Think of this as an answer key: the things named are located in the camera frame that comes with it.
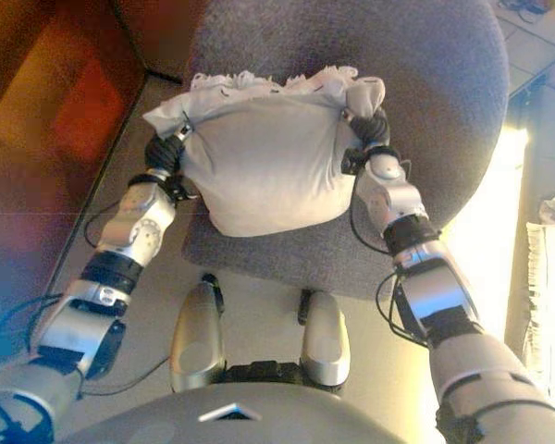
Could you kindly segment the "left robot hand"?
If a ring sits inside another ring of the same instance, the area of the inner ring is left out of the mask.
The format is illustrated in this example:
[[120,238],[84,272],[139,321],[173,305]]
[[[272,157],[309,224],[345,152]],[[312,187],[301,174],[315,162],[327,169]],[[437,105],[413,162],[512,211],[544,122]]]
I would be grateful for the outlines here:
[[192,133],[192,124],[185,123],[165,138],[154,135],[144,149],[146,168],[161,170],[169,175],[180,171],[181,157],[186,150],[186,141]]

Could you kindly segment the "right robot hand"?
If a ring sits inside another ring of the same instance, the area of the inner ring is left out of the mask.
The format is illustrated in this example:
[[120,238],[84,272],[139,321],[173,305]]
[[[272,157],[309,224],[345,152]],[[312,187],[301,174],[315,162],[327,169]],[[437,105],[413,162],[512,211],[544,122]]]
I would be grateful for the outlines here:
[[379,107],[371,117],[360,117],[346,108],[342,113],[355,136],[362,143],[362,149],[388,146],[390,142],[390,126],[385,110]]

